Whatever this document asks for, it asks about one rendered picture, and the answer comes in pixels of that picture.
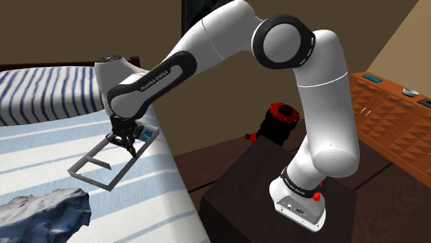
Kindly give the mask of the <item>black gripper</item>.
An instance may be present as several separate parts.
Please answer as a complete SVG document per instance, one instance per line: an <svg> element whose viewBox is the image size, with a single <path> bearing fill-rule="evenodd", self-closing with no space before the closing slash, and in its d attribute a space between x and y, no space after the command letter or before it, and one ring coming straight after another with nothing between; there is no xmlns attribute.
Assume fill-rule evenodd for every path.
<svg viewBox="0 0 431 243"><path fill-rule="evenodd" d="M133 146L134 139L137 139L144 126L134 119L123 119L111 117L112 133L106 135L109 143L116 146L125 147L133 158L137 159L137 153Z"/></svg>

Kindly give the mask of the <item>grey white crumpled cloth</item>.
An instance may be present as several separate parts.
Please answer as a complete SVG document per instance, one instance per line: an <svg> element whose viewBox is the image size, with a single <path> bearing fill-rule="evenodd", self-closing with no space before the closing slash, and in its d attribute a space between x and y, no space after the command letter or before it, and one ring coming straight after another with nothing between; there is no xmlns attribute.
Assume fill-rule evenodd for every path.
<svg viewBox="0 0 431 243"><path fill-rule="evenodd" d="M0 206L0 243L67 243L91 214L89 194L80 188L18 196Z"/></svg>

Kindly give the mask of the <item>blue white striped pillow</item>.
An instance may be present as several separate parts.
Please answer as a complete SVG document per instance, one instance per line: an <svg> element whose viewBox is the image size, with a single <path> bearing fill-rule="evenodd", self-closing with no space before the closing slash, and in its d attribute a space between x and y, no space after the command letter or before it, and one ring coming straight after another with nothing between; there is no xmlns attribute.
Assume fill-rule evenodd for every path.
<svg viewBox="0 0 431 243"><path fill-rule="evenodd" d="M48 122L103 109L95 71L90 66L0 72L0 126Z"/></svg>

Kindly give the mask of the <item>orange wooden chest of drawers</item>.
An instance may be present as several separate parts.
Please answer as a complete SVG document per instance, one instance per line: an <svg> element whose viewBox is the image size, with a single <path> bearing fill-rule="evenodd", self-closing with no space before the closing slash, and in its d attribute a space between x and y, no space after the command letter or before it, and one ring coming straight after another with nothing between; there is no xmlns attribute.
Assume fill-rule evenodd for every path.
<svg viewBox="0 0 431 243"><path fill-rule="evenodd" d="M358 138L431 188L431 97L370 72L349 82Z"/></svg>

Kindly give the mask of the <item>grey rectangular frame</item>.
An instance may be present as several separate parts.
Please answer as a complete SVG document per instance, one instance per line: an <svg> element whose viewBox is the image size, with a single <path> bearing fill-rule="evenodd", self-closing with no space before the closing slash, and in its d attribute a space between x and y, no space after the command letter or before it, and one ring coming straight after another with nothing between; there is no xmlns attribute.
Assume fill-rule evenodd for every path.
<svg viewBox="0 0 431 243"><path fill-rule="evenodd" d="M141 123L144 128L148 130L153 131L153 135L147 140L147 141L141 141L143 142L142 146L136 151L137 153L137 159L131 157L127 163L124 165L124 167L114 176L114 178L109 182L109 184L103 184L101 182L97 182L91 178L85 177L81 174L78 174L78 170L81 169L83 166L85 166L87 163L92 163L98 166L101 166L103 168L106 168L108 170L111 170L111 165L107 162L103 162L99 159L96 159L95 156L98 154L101 150L103 150L107 145L110 143L106 138L104 138L98 145L96 145L93 149L91 149L88 153L86 153L82 158L80 158L75 164L73 164L67 171L70 174L71 177L80 179L81 181L87 182L89 184L92 184L94 186L97 186L99 188L102 188L106 191L112 191L115 186L118 184L118 182L125 176L125 174L129 171L129 169L134 165L134 163L138 160L138 158L144 153L144 151L155 141L156 137L160 134L160 129L158 127L145 124L143 122L138 121Z"/></svg>

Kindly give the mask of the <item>bed with striped blue cover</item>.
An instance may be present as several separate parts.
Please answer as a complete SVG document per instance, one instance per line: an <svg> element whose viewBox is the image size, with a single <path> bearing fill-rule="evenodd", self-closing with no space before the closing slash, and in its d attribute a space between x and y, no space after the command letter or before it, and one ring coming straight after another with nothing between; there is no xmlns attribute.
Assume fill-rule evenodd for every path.
<svg viewBox="0 0 431 243"><path fill-rule="evenodd" d="M150 108L143 123L159 127ZM0 206L18 196L40 197L56 189L89 194L91 218L67 243L210 243L160 130L112 191L71 177L68 169L111 131L105 110L35 124L0 126ZM109 182L132 156L114 144L78 174Z"/></svg>

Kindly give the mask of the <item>dark brown robot stand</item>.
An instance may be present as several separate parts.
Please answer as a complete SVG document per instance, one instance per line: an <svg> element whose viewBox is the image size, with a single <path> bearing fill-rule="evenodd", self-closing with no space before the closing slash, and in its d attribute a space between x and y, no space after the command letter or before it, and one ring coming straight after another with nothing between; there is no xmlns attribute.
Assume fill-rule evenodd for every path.
<svg viewBox="0 0 431 243"><path fill-rule="evenodd" d="M269 185L293 158L263 137L202 196L199 216L211 243L352 243L356 193L333 178L323 181L327 217L309 231L274 208Z"/></svg>

